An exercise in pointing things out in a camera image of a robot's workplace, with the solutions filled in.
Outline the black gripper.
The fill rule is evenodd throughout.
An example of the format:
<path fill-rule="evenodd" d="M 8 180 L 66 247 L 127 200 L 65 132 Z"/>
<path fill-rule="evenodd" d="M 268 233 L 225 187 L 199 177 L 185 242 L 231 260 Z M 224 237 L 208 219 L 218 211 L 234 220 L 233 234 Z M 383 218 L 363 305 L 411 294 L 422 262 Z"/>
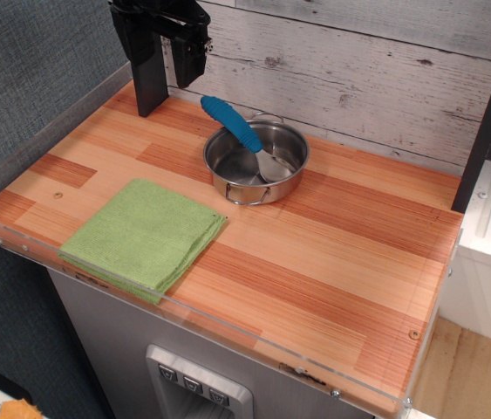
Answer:
<path fill-rule="evenodd" d="M 109 1 L 113 26 L 129 61 L 155 53 L 154 33 L 170 38 L 178 87 L 189 87 L 205 72 L 209 14 L 197 1 Z"/>

